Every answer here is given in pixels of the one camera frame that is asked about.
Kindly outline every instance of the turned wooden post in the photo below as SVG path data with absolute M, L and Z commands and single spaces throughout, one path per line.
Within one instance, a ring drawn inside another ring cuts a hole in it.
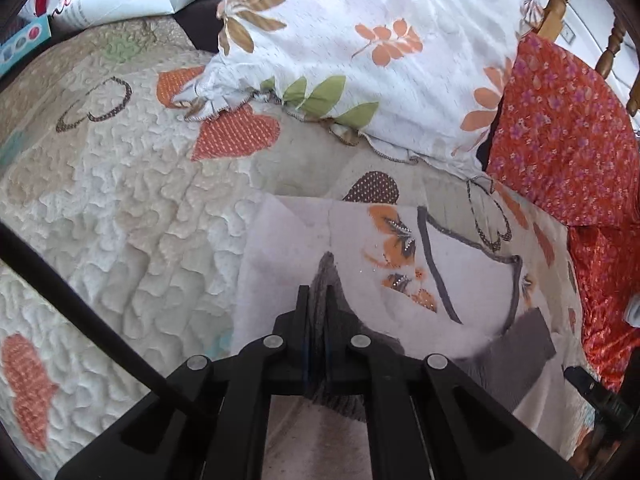
M 611 69 L 613 68 L 613 59 L 620 51 L 620 44 L 626 34 L 626 28 L 622 22 L 616 16 L 613 21 L 613 28 L 611 29 L 611 35 L 609 36 L 609 45 L 607 49 L 602 53 L 600 59 L 596 64 L 596 72 L 600 74 L 604 79 L 609 76 Z
M 569 0 L 549 0 L 545 7 L 545 17 L 538 35 L 549 41 L 555 41 L 562 30 L 562 18 Z
M 640 73 L 636 76 L 636 81 L 629 92 L 629 101 L 626 104 L 626 111 L 632 117 L 638 111 L 638 105 L 640 104 Z

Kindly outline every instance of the bed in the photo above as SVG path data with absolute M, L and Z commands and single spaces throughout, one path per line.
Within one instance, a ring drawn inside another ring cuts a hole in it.
M 236 349 L 244 251 L 270 196 L 427 206 L 447 231 L 519 256 L 535 276 L 518 284 L 517 312 L 535 302 L 557 353 L 516 415 L 569 457 L 590 413 L 561 380 L 562 366 L 586 364 L 567 228 L 499 183 L 329 135 L 268 91 L 216 120 L 184 120 L 177 96 L 210 60 L 172 18 L 97 27 L 34 60 L 0 96 L 2 221 L 167 375 L 191 355 Z M 53 478 L 145 389 L 6 266 L 0 317 L 0 418 L 31 473 Z M 358 423 L 310 403 L 279 408 L 265 476 L 300 476 L 309 461 L 318 478 L 370 475 Z M 350 460 L 337 434 L 359 443 Z M 318 442 L 334 444 L 307 449 Z

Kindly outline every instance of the pink circle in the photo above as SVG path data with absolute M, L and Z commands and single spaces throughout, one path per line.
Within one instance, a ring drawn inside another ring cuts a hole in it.
M 40 27 L 39 26 L 35 26 L 35 27 L 31 27 L 31 30 L 29 31 L 29 39 L 31 41 L 35 40 L 38 36 L 40 35 Z

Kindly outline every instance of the wooden headboard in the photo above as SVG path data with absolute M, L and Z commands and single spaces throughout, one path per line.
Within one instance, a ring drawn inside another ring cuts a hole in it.
M 550 41 L 555 41 L 562 30 L 562 19 L 566 12 L 566 5 L 569 0 L 549 0 L 545 7 L 545 15 L 538 29 L 538 34 L 543 38 Z M 613 22 L 613 28 L 609 36 L 609 44 L 606 50 L 600 56 L 596 64 L 596 72 L 598 72 L 603 78 L 607 78 L 613 67 L 613 60 L 615 55 L 620 50 L 620 45 L 625 37 L 628 20 L 625 19 L 625 13 L 622 11 L 622 7 L 616 5 L 615 0 L 607 0 L 609 5 L 613 8 L 615 19 Z M 635 34 L 636 28 L 633 27 L 631 37 L 636 44 L 638 44 L 638 38 Z M 631 92 L 629 92 L 629 101 L 626 103 L 626 110 L 631 116 L 634 116 L 638 111 L 640 105 L 640 73 L 636 75 L 636 81 L 633 84 Z

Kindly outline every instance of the white floral pillow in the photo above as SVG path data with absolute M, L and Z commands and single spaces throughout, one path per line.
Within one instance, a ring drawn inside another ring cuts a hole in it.
M 388 158 L 474 176 L 524 1 L 223 0 L 220 54 L 176 100 L 202 120 L 269 91 Z

